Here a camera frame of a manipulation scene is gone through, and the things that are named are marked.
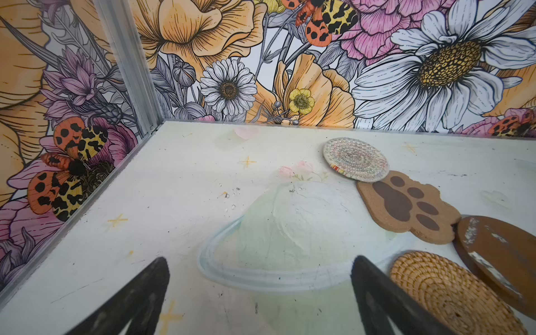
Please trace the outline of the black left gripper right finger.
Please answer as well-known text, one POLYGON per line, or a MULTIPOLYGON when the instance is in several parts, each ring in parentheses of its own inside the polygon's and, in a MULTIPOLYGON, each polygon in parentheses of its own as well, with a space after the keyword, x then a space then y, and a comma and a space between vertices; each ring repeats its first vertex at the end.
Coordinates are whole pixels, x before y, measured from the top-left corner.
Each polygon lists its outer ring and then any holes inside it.
POLYGON ((366 334, 453 334, 368 258, 357 256, 350 274, 366 334))

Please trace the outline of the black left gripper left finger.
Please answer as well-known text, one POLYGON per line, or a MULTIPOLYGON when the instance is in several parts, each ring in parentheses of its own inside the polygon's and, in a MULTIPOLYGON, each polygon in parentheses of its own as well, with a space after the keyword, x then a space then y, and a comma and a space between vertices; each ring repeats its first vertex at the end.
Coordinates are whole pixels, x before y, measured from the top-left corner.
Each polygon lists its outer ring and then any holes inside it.
POLYGON ((159 322, 170 271, 156 258, 69 334, 153 334, 159 322))

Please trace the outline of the woven rattan round coaster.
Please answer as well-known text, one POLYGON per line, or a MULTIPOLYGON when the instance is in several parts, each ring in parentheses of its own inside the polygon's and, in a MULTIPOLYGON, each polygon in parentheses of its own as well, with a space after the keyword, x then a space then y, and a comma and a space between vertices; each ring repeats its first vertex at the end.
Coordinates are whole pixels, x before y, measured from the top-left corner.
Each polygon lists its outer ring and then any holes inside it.
POLYGON ((527 334, 511 308, 474 274, 434 253, 399 256, 390 278, 456 334, 527 334))

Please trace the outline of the cork paw print coaster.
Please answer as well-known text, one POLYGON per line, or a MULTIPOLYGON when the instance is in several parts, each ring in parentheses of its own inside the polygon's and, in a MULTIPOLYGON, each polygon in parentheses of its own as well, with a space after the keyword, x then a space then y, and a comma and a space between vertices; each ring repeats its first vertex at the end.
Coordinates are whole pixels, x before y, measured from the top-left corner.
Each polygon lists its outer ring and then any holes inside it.
POLYGON ((461 214, 443 201, 440 191, 431 184, 421 184, 392 170, 383 180, 357 182, 357 190, 372 219, 385 230, 410 232, 431 244, 454 241, 454 225, 461 214))

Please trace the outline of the scratched brown wooden round coaster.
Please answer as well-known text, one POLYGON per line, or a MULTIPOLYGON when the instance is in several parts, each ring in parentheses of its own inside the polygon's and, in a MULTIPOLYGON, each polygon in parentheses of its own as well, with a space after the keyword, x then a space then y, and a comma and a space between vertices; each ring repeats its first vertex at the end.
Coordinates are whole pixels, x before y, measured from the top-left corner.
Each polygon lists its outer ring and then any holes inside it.
POLYGON ((470 271, 502 300, 535 319, 535 236, 488 216, 466 216, 454 247, 470 271))

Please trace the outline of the multicolour woven round coaster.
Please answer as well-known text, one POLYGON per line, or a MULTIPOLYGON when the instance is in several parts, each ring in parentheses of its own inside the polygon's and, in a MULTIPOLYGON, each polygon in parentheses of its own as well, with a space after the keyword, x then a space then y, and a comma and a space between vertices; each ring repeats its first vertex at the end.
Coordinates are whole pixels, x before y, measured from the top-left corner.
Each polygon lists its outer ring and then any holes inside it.
POLYGON ((369 143, 353 138, 328 140, 322 153, 327 164, 352 180, 374 183, 390 172, 385 156, 369 143))

